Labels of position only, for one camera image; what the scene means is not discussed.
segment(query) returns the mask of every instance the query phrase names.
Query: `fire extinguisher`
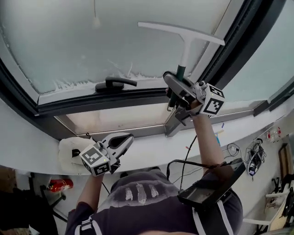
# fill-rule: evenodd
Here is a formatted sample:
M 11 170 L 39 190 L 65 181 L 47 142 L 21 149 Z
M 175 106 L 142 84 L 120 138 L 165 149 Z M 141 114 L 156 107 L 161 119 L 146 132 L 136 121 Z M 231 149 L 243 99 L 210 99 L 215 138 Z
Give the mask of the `fire extinguisher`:
M 60 192 L 71 189 L 73 186 L 74 183 L 71 179 L 51 179 L 47 189 L 51 192 Z

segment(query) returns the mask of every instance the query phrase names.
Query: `sticker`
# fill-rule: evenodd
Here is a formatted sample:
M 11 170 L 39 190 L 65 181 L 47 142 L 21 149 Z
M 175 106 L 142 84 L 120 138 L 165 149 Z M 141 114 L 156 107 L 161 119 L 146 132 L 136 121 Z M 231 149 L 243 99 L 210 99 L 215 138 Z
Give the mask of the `sticker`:
M 101 164 L 100 166 L 94 167 L 95 175 L 100 175 L 102 173 L 105 173 L 109 171 L 109 164 L 106 162 L 104 164 Z
M 91 169 L 90 167 L 84 162 L 84 160 L 82 159 L 82 162 L 83 162 L 83 165 L 87 168 L 88 171 L 91 172 Z
M 224 93 L 221 90 L 217 89 L 216 87 L 209 86 L 209 89 L 212 93 L 214 93 L 222 98 L 225 98 Z
M 86 160 L 89 165 L 93 165 L 97 162 L 103 155 L 94 147 L 90 148 L 87 152 L 82 154 L 84 160 Z
M 210 100 L 208 101 L 203 112 L 216 115 L 219 112 L 219 110 L 221 109 L 223 104 L 224 104 L 223 101 L 219 101 L 217 99 L 210 98 Z

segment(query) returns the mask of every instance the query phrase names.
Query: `window handle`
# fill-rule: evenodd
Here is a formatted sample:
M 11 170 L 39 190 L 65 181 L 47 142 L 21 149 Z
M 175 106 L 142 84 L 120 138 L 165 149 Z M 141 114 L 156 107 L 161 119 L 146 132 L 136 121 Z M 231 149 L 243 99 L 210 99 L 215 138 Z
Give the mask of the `window handle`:
M 127 78 L 107 77 L 104 83 L 96 84 L 96 92 L 117 91 L 124 88 L 124 84 L 137 86 L 137 82 Z

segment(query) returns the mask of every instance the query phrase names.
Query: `black device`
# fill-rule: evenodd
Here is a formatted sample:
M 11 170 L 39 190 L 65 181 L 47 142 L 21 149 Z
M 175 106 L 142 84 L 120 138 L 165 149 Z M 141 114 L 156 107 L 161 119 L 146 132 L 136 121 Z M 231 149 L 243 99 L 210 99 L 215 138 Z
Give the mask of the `black device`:
M 250 151 L 252 157 L 250 158 L 247 166 L 247 173 L 252 177 L 257 173 L 262 163 L 265 162 L 266 154 L 263 148 L 261 147 L 262 142 L 262 139 L 257 138 L 254 147 Z
M 205 211 L 219 200 L 230 197 L 229 189 L 243 174 L 246 167 L 241 158 L 210 169 L 209 173 L 178 195 L 180 202 L 192 206 L 196 211 Z

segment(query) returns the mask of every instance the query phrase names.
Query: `person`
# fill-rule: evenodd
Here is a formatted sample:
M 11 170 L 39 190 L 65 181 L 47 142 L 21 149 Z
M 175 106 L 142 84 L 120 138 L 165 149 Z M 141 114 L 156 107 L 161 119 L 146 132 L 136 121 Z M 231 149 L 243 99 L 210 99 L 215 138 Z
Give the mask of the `person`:
M 222 164 L 223 151 L 217 143 L 208 116 L 196 115 L 193 123 L 202 164 Z M 87 225 L 90 220 L 96 222 L 93 223 L 97 225 L 93 228 L 96 234 L 102 235 L 198 234 L 192 208 L 178 200 L 178 188 L 159 169 L 119 179 L 112 186 L 109 197 L 97 208 L 102 180 L 103 175 L 89 177 L 76 209 L 68 215 L 66 235 L 79 234 L 82 232 L 79 225 Z M 223 205 L 233 233 L 238 234 L 243 220 L 240 199 L 233 192 Z M 216 226 L 213 215 L 206 223 Z

